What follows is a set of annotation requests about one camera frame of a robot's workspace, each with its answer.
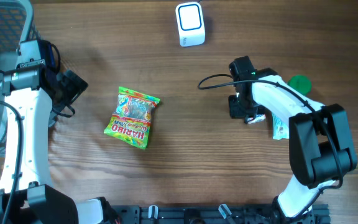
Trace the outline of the small red candy packet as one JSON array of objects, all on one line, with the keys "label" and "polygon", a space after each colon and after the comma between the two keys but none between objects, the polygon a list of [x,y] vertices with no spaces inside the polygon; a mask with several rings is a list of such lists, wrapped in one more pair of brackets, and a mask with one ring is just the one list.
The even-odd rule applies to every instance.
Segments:
[{"label": "small red candy packet", "polygon": [[254,124],[254,123],[258,123],[261,121],[264,121],[266,119],[266,115],[264,114],[257,114],[255,117],[253,118],[247,118],[247,124]]}]

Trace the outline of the teal snack pouch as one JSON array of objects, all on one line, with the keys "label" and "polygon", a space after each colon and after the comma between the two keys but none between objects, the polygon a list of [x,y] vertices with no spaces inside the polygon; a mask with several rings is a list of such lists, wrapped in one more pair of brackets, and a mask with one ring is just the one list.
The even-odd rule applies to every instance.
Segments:
[{"label": "teal snack pouch", "polygon": [[273,139],[289,139],[289,128],[288,126],[275,114],[272,114],[273,121]]}]

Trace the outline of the green lid sauce jar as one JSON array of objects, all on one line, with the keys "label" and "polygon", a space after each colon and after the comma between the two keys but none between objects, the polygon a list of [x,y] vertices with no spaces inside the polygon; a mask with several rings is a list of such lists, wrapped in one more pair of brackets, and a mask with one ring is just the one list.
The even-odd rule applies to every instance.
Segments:
[{"label": "green lid sauce jar", "polygon": [[307,95],[312,89],[310,79],[304,75],[295,75],[288,81],[288,85],[302,95]]}]

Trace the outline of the colourful candy bag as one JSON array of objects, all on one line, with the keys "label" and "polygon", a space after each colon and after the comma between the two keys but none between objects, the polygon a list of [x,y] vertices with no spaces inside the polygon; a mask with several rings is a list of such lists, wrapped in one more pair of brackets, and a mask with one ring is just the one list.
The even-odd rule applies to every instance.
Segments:
[{"label": "colourful candy bag", "polygon": [[152,112],[159,103],[159,98],[120,86],[117,106],[104,129],[104,134],[139,149],[146,149]]}]

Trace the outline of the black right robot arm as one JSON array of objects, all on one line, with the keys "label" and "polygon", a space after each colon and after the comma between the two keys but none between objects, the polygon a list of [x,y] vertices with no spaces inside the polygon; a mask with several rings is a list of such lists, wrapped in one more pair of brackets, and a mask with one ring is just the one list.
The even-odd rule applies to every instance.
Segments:
[{"label": "black right robot arm", "polygon": [[345,109],[307,98],[270,68],[232,67],[229,77],[236,88],[230,107],[243,110],[248,123],[265,108],[287,125],[293,176],[275,198],[274,213],[280,221],[301,220],[325,190],[340,188],[344,176],[357,167]]}]

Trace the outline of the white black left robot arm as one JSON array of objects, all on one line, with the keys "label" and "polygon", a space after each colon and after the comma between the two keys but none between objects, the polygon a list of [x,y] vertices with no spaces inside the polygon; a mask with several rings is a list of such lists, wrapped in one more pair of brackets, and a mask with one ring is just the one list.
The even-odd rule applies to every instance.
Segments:
[{"label": "white black left robot arm", "polygon": [[86,82],[71,73],[62,84],[41,66],[4,73],[0,105],[7,109],[7,143],[0,223],[116,223],[119,217],[105,198],[76,203],[52,187],[48,126],[55,86],[81,93]]}]

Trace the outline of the white barcode scanner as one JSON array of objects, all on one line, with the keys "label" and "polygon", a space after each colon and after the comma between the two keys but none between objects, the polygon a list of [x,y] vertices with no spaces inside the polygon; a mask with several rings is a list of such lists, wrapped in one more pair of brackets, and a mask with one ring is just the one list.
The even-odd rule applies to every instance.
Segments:
[{"label": "white barcode scanner", "polygon": [[199,2],[184,2],[175,8],[180,45],[191,47],[205,42],[203,10]]}]

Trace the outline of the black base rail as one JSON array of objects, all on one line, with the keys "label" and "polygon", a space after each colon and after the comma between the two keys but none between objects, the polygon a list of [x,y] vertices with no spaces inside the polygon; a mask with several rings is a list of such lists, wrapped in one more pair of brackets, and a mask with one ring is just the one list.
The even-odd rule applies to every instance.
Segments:
[{"label": "black base rail", "polygon": [[227,218],[218,207],[159,207],[156,215],[150,215],[147,207],[140,206],[113,206],[112,209],[119,215],[117,223],[275,223],[269,204],[229,206],[231,215]]}]

